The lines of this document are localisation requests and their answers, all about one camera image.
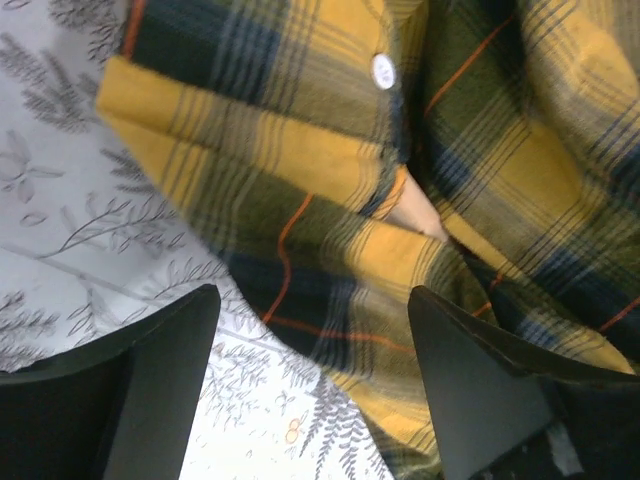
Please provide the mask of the yellow plaid flannel shirt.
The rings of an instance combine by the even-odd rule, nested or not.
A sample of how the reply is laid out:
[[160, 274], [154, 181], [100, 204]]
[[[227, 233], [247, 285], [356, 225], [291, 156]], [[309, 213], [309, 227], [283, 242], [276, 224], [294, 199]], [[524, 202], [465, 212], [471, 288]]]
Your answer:
[[[639, 370], [635, 1], [135, 1], [97, 107], [398, 479], [441, 469], [416, 286]], [[388, 221], [407, 174], [447, 242]]]

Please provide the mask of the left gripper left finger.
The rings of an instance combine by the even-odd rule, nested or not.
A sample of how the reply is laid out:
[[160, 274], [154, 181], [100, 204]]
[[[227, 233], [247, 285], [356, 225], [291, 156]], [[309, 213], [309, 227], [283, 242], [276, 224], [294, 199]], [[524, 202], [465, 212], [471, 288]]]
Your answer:
[[203, 285], [131, 325], [1, 374], [4, 479], [176, 479], [220, 294]]

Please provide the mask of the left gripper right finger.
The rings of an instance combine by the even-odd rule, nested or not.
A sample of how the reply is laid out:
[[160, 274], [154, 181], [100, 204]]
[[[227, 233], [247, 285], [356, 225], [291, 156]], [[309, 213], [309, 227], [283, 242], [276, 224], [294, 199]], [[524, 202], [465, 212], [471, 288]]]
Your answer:
[[534, 346], [424, 287], [408, 316], [445, 478], [638, 478], [637, 376]]

